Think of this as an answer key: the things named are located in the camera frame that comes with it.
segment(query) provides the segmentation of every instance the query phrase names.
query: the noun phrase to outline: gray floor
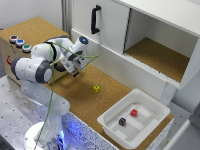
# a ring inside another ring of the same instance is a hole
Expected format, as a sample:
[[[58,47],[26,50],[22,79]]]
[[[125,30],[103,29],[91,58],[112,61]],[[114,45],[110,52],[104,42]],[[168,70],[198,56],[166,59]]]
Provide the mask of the gray floor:
[[[3,65],[3,60],[1,58],[1,52],[0,52],[0,78],[5,76],[5,70],[4,70],[4,65]]]

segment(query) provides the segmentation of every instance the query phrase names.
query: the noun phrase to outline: white wall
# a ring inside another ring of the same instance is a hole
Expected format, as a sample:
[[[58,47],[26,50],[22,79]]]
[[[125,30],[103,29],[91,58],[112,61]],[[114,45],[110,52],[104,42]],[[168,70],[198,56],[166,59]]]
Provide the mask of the white wall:
[[[180,91],[177,91],[173,102],[192,112],[200,102],[200,71]]]
[[[36,16],[62,29],[61,0],[0,0],[0,28]]]

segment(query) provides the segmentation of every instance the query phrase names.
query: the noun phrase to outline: white robotic arm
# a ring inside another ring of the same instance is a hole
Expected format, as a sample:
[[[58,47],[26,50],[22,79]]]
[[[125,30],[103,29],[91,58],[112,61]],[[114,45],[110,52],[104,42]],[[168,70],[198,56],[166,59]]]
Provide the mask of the white robotic arm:
[[[56,62],[61,53],[64,55],[61,61],[66,70],[70,73],[74,72],[75,66],[78,70],[85,67],[87,59],[77,55],[84,55],[88,46],[88,40],[85,37],[79,37],[73,44],[68,37],[60,36],[47,40],[45,43],[35,45],[31,50],[31,58],[16,58],[12,61],[11,70],[18,80],[22,81],[22,93],[37,103],[46,107],[50,105],[51,91],[44,86],[52,76],[50,63]],[[54,150],[56,146],[50,146],[49,143],[54,142],[58,135],[62,132],[62,115],[69,111],[70,104],[63,97],[53,93],[51,111],[44,125],[43,131],[36,150]]]

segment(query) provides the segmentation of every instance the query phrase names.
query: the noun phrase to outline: cabinet handle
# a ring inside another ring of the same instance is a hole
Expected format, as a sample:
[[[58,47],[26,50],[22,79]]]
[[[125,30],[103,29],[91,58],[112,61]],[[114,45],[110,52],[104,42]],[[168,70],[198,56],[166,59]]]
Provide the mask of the cabinet handle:
[[[101,7],[96,5],[96,8],[92,10],[92,22],[91,22],[91,31],[92,34],[98,33],[100,30],[96,28],[96,12],[101,10]]]

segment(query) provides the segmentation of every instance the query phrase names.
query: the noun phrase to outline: brown work surface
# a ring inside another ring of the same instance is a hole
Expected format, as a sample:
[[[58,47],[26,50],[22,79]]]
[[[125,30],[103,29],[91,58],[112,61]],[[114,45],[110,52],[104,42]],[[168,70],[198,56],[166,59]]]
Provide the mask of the brown work surface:
[[[45,42],[51,37],[68,34],[44,19],[35,17],[4,30],[0,30],[0,36],[7,42],[10,41],[9,39],[12,35],[17,35],[19,39],[24,39],[26,44],[34,46]]]
[[[181,82],[190,60],[188,57],[149,38],[144,38],[142,41],[125,51],[125,53],[178,82]]]
[[[94,85],[100,86],[100,92],[93,92]],[[92,65],[88,65],[86,70],[76,78],[67,74],[58,79],[55,82],[54,91],[70,102],[71,112],[119,149],[123,149],[104,133],[102,126],[97,122],[97,118],[127,95],[131,89]],[[146,149],[172,119],[173,115],[167,116],[137,150]]]

